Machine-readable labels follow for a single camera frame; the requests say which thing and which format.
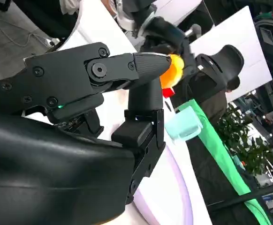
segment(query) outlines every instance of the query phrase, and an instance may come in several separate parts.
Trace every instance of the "teal plastic cup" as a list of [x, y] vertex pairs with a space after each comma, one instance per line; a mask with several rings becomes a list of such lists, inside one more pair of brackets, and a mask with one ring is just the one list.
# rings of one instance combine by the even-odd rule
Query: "teal plastic cup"
[[193, 108], [189, 106], [170, 119], [165, 128], [172, 140], [187, 141], [200, 134], [203, 126]]

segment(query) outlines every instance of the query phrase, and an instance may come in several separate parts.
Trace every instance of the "orange ball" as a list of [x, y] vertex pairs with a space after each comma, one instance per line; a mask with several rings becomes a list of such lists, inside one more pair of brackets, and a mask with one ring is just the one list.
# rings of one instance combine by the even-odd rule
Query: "orange ball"
[[161, 88], [172, 88], [175, 86], [182, 77], [182, 70], [184, 68], [183, 59], [179, 55], [171, 54], [171, 65], [170, 68], [160, 76]]

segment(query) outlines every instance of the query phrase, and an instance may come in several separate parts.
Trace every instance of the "gray floor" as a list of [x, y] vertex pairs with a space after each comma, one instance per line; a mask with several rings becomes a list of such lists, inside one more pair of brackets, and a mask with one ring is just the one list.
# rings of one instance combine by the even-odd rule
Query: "gray floor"
[[[26, 15], [14, 4], [10, 9], [3, 13], [0, 11], [0, 19], [23, 27], [26, 30], [33, 31], [42, 37], [47, 37]], [[28, 32], [0, 22], [0, 27], [15, 41], [25, 44]], [[0, 79], [10, 77], [24, 68], [23, 58], [27, 58], [32, 54], [43, 54], [48, 50], [34, 37], [30, 38], [30, 42], [26, 47], [18, 47], [12, 43], [0, 31]]]

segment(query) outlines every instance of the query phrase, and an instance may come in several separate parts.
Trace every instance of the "screw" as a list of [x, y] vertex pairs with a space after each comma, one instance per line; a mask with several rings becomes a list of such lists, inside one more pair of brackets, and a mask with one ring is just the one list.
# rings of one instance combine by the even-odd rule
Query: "screw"
[[9, 91], [13, 88], [13, 86], [10, 83], [3, 83], [1, 88], [5, 91]]
[[129, 68], [130, 70], [134, 70], [134, 69], [135, 69], [135, 65], [134, 65], [132, 62], [130, 62], [130, 63], [128, 64], [128, 68]]
[[105, 48], [100, 48], [99, 49], [99, 55], [102, 57], [107, 56], [107, 50]]
[[41, 67], [34, 67], [32, 69], [32, 72], [36, 77], [41, 77], [42, 75], [44, 75], [44, 70]]
[[107, 73], [107, 68], [102, 63], [95, 63], [91, 69], [93, 74], [98, 78], [104, 77]]
[[54, 97], [49, 97], [47, 98], [47, 105], [50, 106], [50, 107], [55, 107], [57, 106], [57, 99], [54, 98]]
[[130, 185], [130, 193], [134, 193], [137, 188], [137, 182], [135, 180], [132, 180], [131, 185]]
[[25, 103], [25, 104], [30, 103], [30, 102], [32, 102], [32, 97], [29, 96], [29, 95], [28, 96], [24, 96], [22, 98], [22, 102]]

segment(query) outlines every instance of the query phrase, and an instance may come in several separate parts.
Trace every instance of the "green stripe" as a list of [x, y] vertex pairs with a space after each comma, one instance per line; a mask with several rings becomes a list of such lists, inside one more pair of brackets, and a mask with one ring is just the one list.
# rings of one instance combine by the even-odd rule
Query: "green stripe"
[[[246, 185], [246, 183], [240, 176], [239, 172], [237, 171], [235, 164], [233, 163], [232, 158], [230, 157], [225, 147], [223, 146], [221, 139], [219, 138], [215, 129], [210, 124], [205, 113], [198, 106], [196, 101], [191, 100], [179, 106], [178, 109], [181, 111], [188, 106], [191, 106], [194, 109], [203, 125], [203, 129], [199, 134], [199, 138], [201, 139], [205, 147], [208, 149], [214, 160], [217, 162], [220, 169], [223, 171], [223, 173], [229, 180], [230, 184], [234, 187], [234, 189], [239, 195], [243, 195], [250, 192], [251, 191], [250, 188]], [[254, 214], [259, 224], [261, 225], [271, 224], [265, 211], [263, 210], [263, 208], [260, 206], [256, 199], [247, 201], [245, 205]]]

